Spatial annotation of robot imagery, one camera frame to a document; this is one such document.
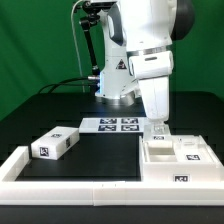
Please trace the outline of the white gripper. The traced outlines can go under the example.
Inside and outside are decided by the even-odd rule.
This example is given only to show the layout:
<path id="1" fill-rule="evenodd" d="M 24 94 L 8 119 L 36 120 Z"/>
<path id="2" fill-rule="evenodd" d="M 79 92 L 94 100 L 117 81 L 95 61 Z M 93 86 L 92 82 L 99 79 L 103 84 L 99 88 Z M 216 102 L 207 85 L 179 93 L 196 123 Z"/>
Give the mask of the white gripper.
<path id="1" fill-rule="evenodd" d="M 151 122 L 169 118 L 169 78 L 167 76 L 138 81 L 145 114 Z"/>

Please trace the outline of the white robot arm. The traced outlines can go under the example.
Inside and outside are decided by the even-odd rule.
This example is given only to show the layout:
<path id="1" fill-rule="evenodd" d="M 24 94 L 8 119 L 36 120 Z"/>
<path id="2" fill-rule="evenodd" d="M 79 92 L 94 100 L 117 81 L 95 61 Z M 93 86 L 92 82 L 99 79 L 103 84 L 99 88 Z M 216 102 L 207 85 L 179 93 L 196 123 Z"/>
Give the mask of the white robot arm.
<path id="1" fill-rule="evenodd" d="M 119 102 L 139 90 L 147 118 L 169 117 L 169 75 L 174 62 L 169 46 L 194 24 L 192 0 L 91 0 L 100 5 L 105 67 L 100 72 L 101 100 Z"/>

